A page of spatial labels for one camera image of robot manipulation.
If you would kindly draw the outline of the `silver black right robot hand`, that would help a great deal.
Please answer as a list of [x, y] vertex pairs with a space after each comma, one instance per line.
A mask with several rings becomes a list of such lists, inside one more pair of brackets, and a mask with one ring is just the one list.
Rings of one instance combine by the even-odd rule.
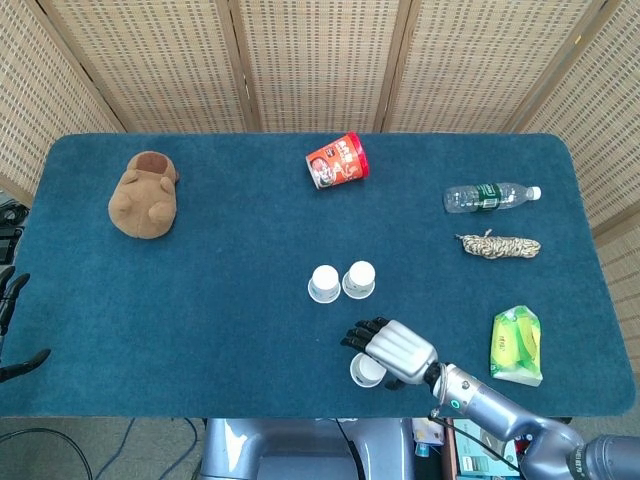
[[360, 320], [340, 344], [366, 354], [392, 374], [395, 379], [385, 384], [388, 390], [425, 384], [434, 392], [440, 379], [435, 347], [397, 320], [383, 317]]

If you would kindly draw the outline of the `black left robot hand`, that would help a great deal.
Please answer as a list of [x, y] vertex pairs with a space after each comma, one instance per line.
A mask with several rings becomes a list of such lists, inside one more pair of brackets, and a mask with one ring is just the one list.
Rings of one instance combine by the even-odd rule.
[[[1, 350], [4, 350], [4, 343], [19, 294], [30, 279], [29, 273], [21, 274], [13, 279], [15, 270], [16, 268], [11, 265], [1, 272]], [[4, 383], [30, 373], [40, 367], [50, 354], [50, 349], [43, 349], [27, 361], [1, 367], [0, 382]]]

